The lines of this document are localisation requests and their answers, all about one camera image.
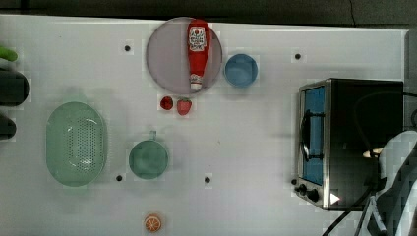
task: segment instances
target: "orange object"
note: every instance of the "orange object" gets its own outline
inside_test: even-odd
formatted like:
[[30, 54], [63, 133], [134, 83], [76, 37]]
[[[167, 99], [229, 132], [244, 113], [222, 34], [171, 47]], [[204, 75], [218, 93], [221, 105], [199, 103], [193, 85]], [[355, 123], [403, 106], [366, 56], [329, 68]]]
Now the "orange object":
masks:
[[145, 219], [145, 227], [150, 233], [154, 233], [162, 227], [160, 218], [156, 214], [150, 214]]

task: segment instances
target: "small red fruit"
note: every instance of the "small red fruit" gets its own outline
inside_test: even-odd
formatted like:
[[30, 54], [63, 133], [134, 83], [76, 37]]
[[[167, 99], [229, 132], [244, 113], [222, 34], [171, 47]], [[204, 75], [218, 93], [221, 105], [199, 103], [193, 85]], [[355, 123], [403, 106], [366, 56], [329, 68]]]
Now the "small red fruit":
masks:
[[188, 98], [181, 98], [177, 101], [177, 110], [178, 110], [178, 114], [184, 116], [187, 115], [188, 112], [191, 109], [191, 105], [193, 103], [191, 102], [190, 99]]
[[161, 101], [160, 101], [160, 107], [162, 107], [165, 110], [170, 110], [172, 109], [172, 106], [174, 106], [174, 101], [172, 100], [172, 98], [170, 96], [165, 96]]

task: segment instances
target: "pink plate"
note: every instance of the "pink plate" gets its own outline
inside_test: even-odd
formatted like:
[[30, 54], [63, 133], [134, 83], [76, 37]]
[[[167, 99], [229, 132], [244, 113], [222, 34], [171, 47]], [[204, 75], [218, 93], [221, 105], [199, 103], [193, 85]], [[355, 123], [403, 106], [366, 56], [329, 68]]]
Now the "pink plate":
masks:
[[175, 94], [193, 94], [210, 88], [216, 82], [221, 68], [221, 45], [212, 30], [203, 87], [199, 91], [191, 90], [187, 27], [192, 20], [172, 19], [156, 29], [148, 42], [147, 65], [150, 74], [157, 84]]

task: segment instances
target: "blue bowl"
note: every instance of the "blue bowl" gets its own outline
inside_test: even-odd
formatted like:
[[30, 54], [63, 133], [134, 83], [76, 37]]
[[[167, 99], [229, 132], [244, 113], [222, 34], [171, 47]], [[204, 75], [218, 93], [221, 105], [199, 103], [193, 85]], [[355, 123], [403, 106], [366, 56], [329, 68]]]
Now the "blue bowl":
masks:
[[257, 78], [257, 62], [246, 54], [236, 54], [227, 61], [224, 74], [226, 80], [233, 86], [248, 87]]

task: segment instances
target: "oven door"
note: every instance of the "oven door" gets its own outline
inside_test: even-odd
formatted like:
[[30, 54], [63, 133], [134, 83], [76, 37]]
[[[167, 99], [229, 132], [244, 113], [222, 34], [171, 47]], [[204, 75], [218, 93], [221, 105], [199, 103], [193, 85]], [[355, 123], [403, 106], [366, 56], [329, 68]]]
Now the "oven door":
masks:
[[303, 91], [303, 118], [300, 127], [302, 176], [304, 180], [323, 185], [325, 87]]

